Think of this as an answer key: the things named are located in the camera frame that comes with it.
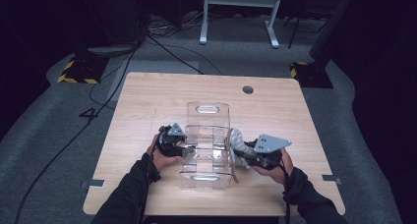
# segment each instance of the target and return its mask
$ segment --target human hand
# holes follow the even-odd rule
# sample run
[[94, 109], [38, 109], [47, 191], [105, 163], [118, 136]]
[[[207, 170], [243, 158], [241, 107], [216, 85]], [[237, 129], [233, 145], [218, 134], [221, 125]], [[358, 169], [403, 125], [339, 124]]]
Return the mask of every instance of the human hand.
[[[148, 147], [147, 154], [151, 155], [152, 149], [156, 146], [156, 142], [158, 140], [158, 134], [156, 134], [153, 137], [153, 141]], [[163, 155], [158, 148], [156, 148], [153, 152], [153, 164], [155, 165], [155, 168], [158, 172], [160, 172], [162, 169], [169, 165], [173, 165], [177, 162], [180, 162], [182, 160], [181, 156], [175, 156], [175, 157], [167, 157]]]
[[[281, 149], [282, 153], [282, 159], [280, 161], [280, 164], [285, 167], [285, 171], [288, 173], [288, 176], [291, 176], [292, 170], [294, 169], [294, 166], [292, 165], [292, 160], [285, 148]], [[274, 181], [284, 185], [285, 184], [285, 175], [284, 172], [280, 167], [275, 167], [271, 170], [264, 169], [262, 167], [253, 166], [253, 169], [257, 171], [259, 174], [264, 176], [270, 176]]]

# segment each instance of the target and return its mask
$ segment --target transparent bin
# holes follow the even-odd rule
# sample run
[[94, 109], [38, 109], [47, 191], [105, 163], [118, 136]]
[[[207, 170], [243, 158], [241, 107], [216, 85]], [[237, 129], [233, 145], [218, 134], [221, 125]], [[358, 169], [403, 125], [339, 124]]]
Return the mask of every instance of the transparent bin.
[[231, 174], [229, 106], [225, 103], [187, 104], [181, 188], [225, 189]]

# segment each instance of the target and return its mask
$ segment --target black sleeve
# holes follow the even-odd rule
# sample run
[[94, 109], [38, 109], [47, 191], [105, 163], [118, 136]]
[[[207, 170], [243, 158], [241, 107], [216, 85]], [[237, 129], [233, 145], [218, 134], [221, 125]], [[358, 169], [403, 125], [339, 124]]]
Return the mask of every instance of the black sleeve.
[[300, 169], [294, 167], [286, 189], [284, 200], [298, 205], [297, 210], [307, 223], [347, 223], [337, 212], [334, 203], [320, 195]]
[[138, 223], [140, 208], [148, 195], [148, 165], [151, 166], [149, 183], [160, 179], [153, 163], [149, 163], [149, 160], [150, 156], [144, 153], [142, 160], [136, 161], [91, 223]]

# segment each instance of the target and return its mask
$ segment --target wooden table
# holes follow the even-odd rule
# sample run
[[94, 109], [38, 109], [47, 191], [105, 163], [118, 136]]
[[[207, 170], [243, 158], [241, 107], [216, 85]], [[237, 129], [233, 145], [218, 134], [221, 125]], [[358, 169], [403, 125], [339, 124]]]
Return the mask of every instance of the wooden table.
[[[251, 94], [242, 88], [249, 85]], [[124, 83], [93, 178], [103, 188], [89, 188], [84, 211], [96, 214], [122, 177], [148, 148], [160, 126], [187, 124], [186, 104], [223, 102], [230, 124], [245, 141], [259, 134], [292, 140], [287, 151], [317, 191], [345, 209], [331, 175], [316, 128], [298, 83], [292, 79], [131, 73]], [[181, 190], [181, 164], [166, 168], [149, 188], [146, 215], [283, 216], [283, 187], [252, 169], [238, 168], [239, 184], [226, 190]]]

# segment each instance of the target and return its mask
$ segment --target gray carpet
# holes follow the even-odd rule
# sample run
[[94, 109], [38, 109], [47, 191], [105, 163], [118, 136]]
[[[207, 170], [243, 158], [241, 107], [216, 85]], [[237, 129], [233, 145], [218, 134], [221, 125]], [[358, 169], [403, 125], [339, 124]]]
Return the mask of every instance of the gray carpet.
[[[281, 47], [272, 49], [263, 23], [267, 19], [235, 17], [215, 20], [208, 25], [206, 45], [199, 44], [199, 26], [157, 40], [179, 46], [166, 48], [183, 61], [196, 64], [208, 75], [220, 75], [221, 72], [229, 76], [290, 78], [290, 63], [312, 61], [308, 52], [317, 35], [297, 32], [292, 48], [288, 49], [294, 23], [283, 28], [283, 21], [277, 20], [274, 29]], [[305, 21], [301, 28], [320, 25]], [[184, 48], [200, 53], [209, 61]], [[0, 223], [15, 220], [19, 204], [33, 179], [86, 124], [87, 119], [80, 118], [79, 114], [92, 107], [101, 107], [90, 100], [89, 94], [95, 101], [105, 102], [115, 88], [112, 86], [121, 77], [110, 75], [92, 92], [91, 84], [59, 84], [56, 81], [70, 57], [51, 66], [47, 74], [51, 87], [22, 115], [0, 143]], [[116, 72], [122, 61], [123, 56], [111, 59], [104, 76]], [[161, 61], [163, 66], [171, 68], [154, 70], [152, 65]], [[144, 63], [147, 63], [144, 71], [188, 71], [195, 74], [161, 47], [147, 42], [133, 56], [129, 68], [138, 70]], [[302, 90], [333, 174], [342, 181], [339, 190], [346, 206], [344, 216], [349, 223], [401, 223], [387, 180], [364, 143], [352, 114], [353, 84], [332, 62], [327, 71], [334, 89]], [[115, 107], [116, 103], [116, 100], [111, 100], [109, 106]], [[47, 169], [28, 196], [20, 223], [91, 221], [91, 217], [83, 212], [87, 190], [80, 188], [80, 184], [92, 177], [112, 115], [112, 109], [104, 108]], [[293, 217], [292, 222], [305, 223], [300, 217]]]

